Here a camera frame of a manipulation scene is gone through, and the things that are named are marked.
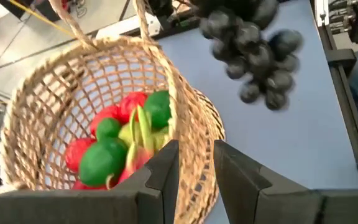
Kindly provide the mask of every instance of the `light blue table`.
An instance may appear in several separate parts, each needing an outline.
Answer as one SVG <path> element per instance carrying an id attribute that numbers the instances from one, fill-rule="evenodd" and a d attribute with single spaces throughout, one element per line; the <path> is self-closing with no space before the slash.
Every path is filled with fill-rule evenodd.
<path id="1" fill-rule="evenodd" d="M 209 51 L 210 41 L 198 30 L 159 40 L 190 84 L 217 107 L 227 142 L 285 177 L 310 189 L 358 189 L 358 174 L 333 81 L 309 1 L 282 4 L 267 35 L 289 28 L 300 31 L 305 44 L 290 107 L 269 111 L 259 102 L 245 105 L 237 97 L 240 82 L 224 73 Z M 206 223 L 229 223 L 218 198 Z"/>

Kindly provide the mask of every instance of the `woven basket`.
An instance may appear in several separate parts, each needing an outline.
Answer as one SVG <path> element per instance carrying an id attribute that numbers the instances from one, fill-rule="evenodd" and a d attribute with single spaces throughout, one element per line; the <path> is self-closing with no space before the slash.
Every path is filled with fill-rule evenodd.
<path id="1" fill-rule="evenodd" d="M 222 121 L 149 37 L 143 0 L 135 3 L 141 38 L 99 40 L 89 40 L 59 0 L 50 2 L 80 45 L 47 60 L 13 93 L 1 131 L 0 193 L 69 189 L 77 177 L 61 158 L 70 139 L 89 136 L 95 114 L 129 92 L 168 89 L 166 140 L 180 144 L 175 223 L 203 223 L 218 196 L 212 146 L 224 139 Z"/>

